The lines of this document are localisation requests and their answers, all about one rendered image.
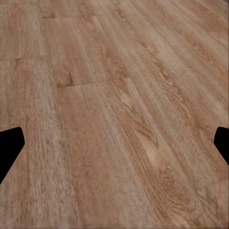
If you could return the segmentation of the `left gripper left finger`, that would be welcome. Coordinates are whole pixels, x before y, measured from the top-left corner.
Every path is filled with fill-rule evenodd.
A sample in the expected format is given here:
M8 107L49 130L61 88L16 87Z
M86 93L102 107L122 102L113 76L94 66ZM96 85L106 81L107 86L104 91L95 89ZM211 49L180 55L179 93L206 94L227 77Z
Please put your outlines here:
M0 184L25 145L21 127L0 132Z

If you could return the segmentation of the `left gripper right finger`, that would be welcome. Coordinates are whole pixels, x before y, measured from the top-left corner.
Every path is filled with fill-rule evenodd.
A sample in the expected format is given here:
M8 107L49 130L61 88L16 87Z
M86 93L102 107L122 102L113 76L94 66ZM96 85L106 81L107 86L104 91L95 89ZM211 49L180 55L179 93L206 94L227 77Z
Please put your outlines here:
M218 127L215 138L214 145L221 153L227 164L229 165L229 129L224 127Z

